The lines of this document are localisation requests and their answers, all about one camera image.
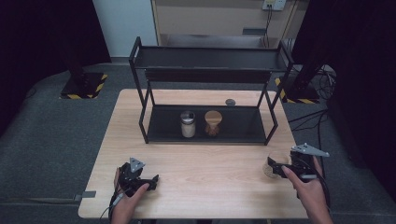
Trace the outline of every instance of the hand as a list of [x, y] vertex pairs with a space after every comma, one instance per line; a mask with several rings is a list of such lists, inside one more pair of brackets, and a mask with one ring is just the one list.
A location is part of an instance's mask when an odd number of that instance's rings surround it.
[[[120, 175], [120, 169], [117, 169], [116, 176], [114, 177], [114, 188], [118, 185]], [[146, 190], [148, 189], [149, 184], [144, 184], [140, 187], [134, 195], [129, 198], [125, 193], [122, 196], [121, 200], [117, 205], [113, 208], [113, 218], [111, 220], [112, 224], [127, 224], [132, 220], [134, 216], [134, 210], [137, 206], [137, 203], [145, 194]]]
[[[314, 164], [319, 174], [323, 175], [316, 157], [314, 157]], [[313, 179], [308, 183], [304, 183], [288, 167], [282, 166], [282, 170], [293, 184], [294, 188], [297, 189], [297, 193], [309, 219], [313, 223], [332, 223], [320, 181], [318, 179]]]

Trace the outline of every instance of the cork lid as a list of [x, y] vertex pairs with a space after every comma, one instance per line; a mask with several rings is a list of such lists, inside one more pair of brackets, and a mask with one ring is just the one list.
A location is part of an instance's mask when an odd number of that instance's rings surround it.
[[211, 125], [217, 125], [221, 122], [222, 120], [222, 115], [220, 114], [219, 111], [216, 110], [210, 110], [207, 111], [205, 114], [205, 120], [208, 124]]

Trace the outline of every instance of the metal bracket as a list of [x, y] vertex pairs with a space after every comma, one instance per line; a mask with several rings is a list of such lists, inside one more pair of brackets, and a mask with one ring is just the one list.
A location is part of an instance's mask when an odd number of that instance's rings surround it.
[[146, 165], [142, 161], [139, 161], [139, 160], [137, 160], [135, 158], [132, 158], [132, 157], [129, 159], [129, 161], [130, 161], [130, 164], [131, 164], [131, 172], [132, 173], [142, 169]]
[[324, 152], [324, 151], [319, 150], [315, 147], [311, 147], [307, 143], [304, 143], [303, 145], [292, 147], [291, 150], [298, 151], [298, 152], [306, 154], [306, 155], [330, 157], [329, 152]]
[[83, 198], [94, 198], [96, 196], [96, 190], [84, 191], [81, 195], [75, 194], [73, 200], [76, 202], [81, 202]]

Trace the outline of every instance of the wrist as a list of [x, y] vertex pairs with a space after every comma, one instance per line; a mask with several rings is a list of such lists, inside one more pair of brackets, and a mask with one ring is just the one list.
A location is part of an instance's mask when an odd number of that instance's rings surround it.
[[111, 219], [111, 224], [128, 224], [129, 218], [125, 216], [119, 209], [114, 209], [113, 211], [113, 218]]
[[315, 211], [307, 211], [309, 219], [314, 224], [332, 224], [332, 218], [330, 217], [327, 208], [319, 208]]

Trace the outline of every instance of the lid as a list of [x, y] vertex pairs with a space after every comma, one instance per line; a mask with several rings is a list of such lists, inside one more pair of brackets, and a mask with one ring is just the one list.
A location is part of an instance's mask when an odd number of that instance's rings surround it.
[[183, 111], [180, 114], [180, 120], [184, 124], [192, 124], [195, 122], [195, 114], [192, 111]]
[[210, 110], [206, 112], [205, 120], [208, 124], [218, 125], [222, 120], [222, 115], [219, 111]]

